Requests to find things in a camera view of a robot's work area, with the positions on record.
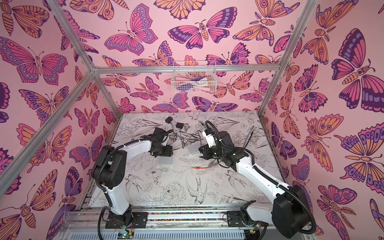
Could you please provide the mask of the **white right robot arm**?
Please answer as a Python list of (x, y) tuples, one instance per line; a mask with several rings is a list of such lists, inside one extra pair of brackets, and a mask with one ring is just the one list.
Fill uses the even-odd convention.
[(288, 239), (296, 233), (312, 235), (316, 232), (316, 220), (301, 187), (292, 187), (273, 177), (257, 165), (250, 150), (234, 146), (227, 132), (207, 129), (203, 137), (207, 144), (199, 151), (205, 159), (216, 159), (246, 177), (269, 200), (268, 203), (253, 200), (241, 206), (240, 218), (244, 225), (273, 225)]

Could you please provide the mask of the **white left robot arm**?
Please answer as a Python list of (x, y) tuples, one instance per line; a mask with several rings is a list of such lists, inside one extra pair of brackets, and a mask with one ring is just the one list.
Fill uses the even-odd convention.
[(102, 147), (92, 169), (92, 178), (104, 193), (109, 217), (122, 226), (133, 222), (132, 207), (126, 199), (122, 181), (125, 178), (126, 163), (138, 155), (150, 153), (154, 157), (172, 157), (173, 147), (165, 145), (173, 130), (155, 128), (152, 134), (117, 147)]

